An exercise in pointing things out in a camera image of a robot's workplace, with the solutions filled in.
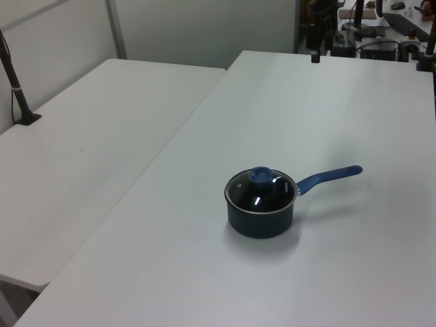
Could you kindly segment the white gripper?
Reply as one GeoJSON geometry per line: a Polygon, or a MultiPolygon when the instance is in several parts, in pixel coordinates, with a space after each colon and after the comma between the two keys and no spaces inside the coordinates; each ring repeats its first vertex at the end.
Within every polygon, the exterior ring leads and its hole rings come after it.
{"type": "Polygon", "coordinates": [[[307,29],[307,45],[311,45],[311,62],[319,63],[320,45],[323,44],[324,56],[332,56],[337,1],[309,1],[307,12],[313,19],[313,23],[307,29]]]}

